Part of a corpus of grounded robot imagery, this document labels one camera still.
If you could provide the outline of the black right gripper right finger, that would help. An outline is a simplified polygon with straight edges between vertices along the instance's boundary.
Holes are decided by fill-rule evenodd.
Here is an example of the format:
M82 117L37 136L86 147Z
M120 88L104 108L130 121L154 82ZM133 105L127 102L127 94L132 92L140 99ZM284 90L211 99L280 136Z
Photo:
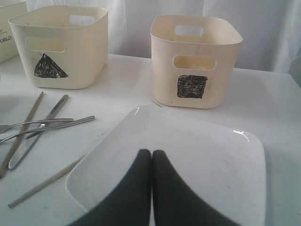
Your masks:
M157 226L237 226L185 183L163 150L152 155L152 198Z

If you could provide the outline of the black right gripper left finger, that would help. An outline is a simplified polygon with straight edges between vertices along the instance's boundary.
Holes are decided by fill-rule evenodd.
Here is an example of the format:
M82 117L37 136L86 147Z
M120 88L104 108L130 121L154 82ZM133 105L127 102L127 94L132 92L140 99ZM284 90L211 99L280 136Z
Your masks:
M76 226L148 226L151 212L151 153L138 151L117 186Z

